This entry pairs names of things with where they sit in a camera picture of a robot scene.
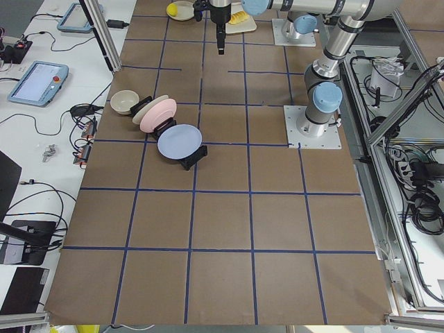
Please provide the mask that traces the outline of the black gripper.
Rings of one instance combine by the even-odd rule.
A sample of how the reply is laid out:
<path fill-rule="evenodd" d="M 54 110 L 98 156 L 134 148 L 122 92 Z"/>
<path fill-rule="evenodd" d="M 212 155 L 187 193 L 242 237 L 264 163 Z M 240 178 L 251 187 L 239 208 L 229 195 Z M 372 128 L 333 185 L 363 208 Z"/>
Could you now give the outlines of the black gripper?
<path fill-rule="evenodd" d="M 199 22 L 203 18 L 203 12 L 210 12 L 210 19 L 216 25 L 216 43 L 219 55 L 225 54 L 225 24 L 231 18 L 230 0 L 195 0 L 193 2 L 194 19 Z"/>

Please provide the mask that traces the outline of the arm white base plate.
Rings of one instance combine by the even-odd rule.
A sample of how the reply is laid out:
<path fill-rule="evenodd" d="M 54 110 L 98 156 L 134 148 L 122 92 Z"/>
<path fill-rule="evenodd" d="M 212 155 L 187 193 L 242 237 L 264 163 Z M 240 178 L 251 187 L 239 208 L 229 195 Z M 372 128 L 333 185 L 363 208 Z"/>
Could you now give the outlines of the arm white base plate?
<path fill-rule="evenodd" d="M 316 20 L 309 15 L 299 17 L 295 22 L 288 19 L 272 19 L 274 44 L 278 46 L 315 47 L 314 30 Z"/>
<path fill-rule="evenodd" d="M 325 124 L 311 123 L 305 114 L 304 105 L 285 105 L 284 120 L 287 130 L 288 147 L 294 149 L 342 149 L 339 130 L 331 116 Z"/>

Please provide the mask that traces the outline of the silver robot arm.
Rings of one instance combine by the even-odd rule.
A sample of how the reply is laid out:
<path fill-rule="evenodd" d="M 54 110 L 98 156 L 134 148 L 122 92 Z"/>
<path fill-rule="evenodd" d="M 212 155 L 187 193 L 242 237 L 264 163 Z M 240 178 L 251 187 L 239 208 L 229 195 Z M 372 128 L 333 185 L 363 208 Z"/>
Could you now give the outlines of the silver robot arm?
<path fill-rule="evenodd" d="M 339 109 L 343 93 L 333 82 L 339 63 L 345 58 L 364 23 L 390 15 L 401 1 L 243 1 L 243 9 L 252 16 L 269 9 L 338 16 L 320 58 L 305 72 L 309 105 L 296 120 L 296 128 L 306 137 L 321 137 L 331 116 Z"/>
<path fill-rule="evenodd" d="M 225 26 L 231 19 L 231 1 L 195 1 L 193 3 L 194 19 L 199 22 L 203 12 L 210 12 L 210 19 L 216 24 L 216 41 L 219 55 L 225 53 Z M 241 1 L 242 8 L 252 16 L 261 15 L 265 10 L 271 9 L 272 1 Z M 284 25 L 283 33 L 287 37 L 292 34 L 306 35 L 312 33 L 317 26 L 315 14 L 308 12 L 290 11 L 291 1 L 283 1 L 281 11 L 288 11 L 288 24 Z"/>

